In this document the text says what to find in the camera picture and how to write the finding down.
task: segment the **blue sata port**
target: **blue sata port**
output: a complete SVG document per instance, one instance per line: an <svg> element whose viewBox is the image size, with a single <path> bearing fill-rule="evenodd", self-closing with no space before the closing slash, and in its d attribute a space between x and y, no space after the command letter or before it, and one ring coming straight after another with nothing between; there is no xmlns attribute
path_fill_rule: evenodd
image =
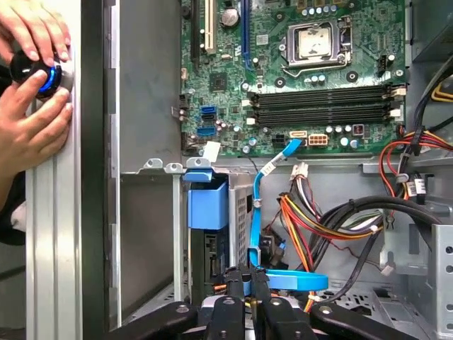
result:
<svg viewBox="0 0 453 340"><path fill-rule="evenodd" d="M200 109L202 115L212 115L217 113L217 107L215 106L202 106Z"/></svg>
<svg viewBox="0 0 453 340"><path fill-rule="evenodd" d="M212 127L199 127L197 129L197 135L200 137L214 136L217 133L214 126Z"/></svg>

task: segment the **green circuit board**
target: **green circuit board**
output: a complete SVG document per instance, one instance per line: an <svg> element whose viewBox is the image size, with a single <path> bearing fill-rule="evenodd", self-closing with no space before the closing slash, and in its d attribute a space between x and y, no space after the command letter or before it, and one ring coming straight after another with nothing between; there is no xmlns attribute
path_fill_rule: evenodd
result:
<svg viewBox="0 0 453 340"><path fill-rule="evenodd" d="M202 33L205 29L205 0L195 1L200 1L199 13L195 14L195 20L199 18L202 43ZM182 5L191 9L195 1L182 0ZM304 135L306 132L307 137L313 134L327 135L326 128L330 124L316 121L273 126L250 124L247 118L252 117L254 109L249 104L250 93L285 94L297 91L319 93L320 90L336 89L355 91L356 88L365 86L406 83L404 0L250 0L249 69L241 55L242 22L234 27L220 24L222 14L226 10L225 1L214 1L216 52L208 54L201 51L200 59L196 63L193 62L191 53L194 18L182 19L181 93L190 103L184 112L185 117L180 118L185 155L202 154L203 146L211 140L222 144L220 152L222 156L241 156L244 154L243 148L246 147L248 156L268 157L277 154L283 148L281 144L275 142L276 138L281 139L285 136L284 142L287 142L291 137L291 131L302 131ZM240 13L241 1L232 1L232 4ZM347 66L334 69L304 69L299 76L294 76L300 71L297 68L286 68L287 72L284 72L283 67L287 65L287 60L282 56L281 45L287 37L290 26L335 22L341 18L349 18L347 20L351 25L351 61ZM307 32L303 38L308 37L310 33ZM378 74L379 58L382 56L386 58L389 55L394 57L392 63L386 65L383 74ZM252 63L253 58L257 58L258 63ZM208 136L198 134L198 129L207 127L200 113L205 106L216 109L214 122L208 123L212 124L216 131ZM362 122L358 118L357 122L333 124L334 132L328 134L328 142L325 145L312 145L307 142L297 150L297 153L307 156L377 154L396 137L397 126L404 122L404 111L404 99L401 99L400 117L370 123ZM342 127L342 131L336 133L335 127L338 126ZM354 135L354 130L348 132L350 126L354 128L358 126L362 133Z"/></svg>

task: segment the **hand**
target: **hand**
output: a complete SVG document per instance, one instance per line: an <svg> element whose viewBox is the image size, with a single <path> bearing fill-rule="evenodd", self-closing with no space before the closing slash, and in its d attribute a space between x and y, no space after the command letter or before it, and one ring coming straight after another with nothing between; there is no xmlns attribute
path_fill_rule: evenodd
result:
<svg viewBox="0 0 453 340"><path fill-rule="evenodd" d="M66 142L72 117L69 92L60 89L29 117L25 111L45 83L36 72L21 86L8 87L0 98L0 179L37 166Z"/></svg>
<svg viewBox="0 0 453 340"><path fill-rule="evenodd" d="M49 67L54 65L52 46L61 60L69 59L71 37L63 17L39 0L0 0L0 56L7 64L14 40L31 60L41 56Z"/></svg>

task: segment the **cpu socket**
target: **cpu socket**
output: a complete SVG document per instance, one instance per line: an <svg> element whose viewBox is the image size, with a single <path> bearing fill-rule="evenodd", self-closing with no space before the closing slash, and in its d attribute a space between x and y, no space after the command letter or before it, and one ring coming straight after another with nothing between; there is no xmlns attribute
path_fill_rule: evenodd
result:
<svg viewBox="0 0 453 340"><path fill-rule="evenodd" d="M351 17L292 25L280 43L280 51L287 61L284 70L345 67L352 59Z"/></svg>

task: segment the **motherboard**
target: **motherboard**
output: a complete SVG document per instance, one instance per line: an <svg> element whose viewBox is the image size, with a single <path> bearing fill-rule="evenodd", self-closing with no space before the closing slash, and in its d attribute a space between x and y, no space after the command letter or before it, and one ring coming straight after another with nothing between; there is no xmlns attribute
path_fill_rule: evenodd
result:
<svg viewBox="0 0 453 340"><path fill-rule="evenodd" d="M185 155L376 154L401 133L404 0L182 0Z"/></svg>

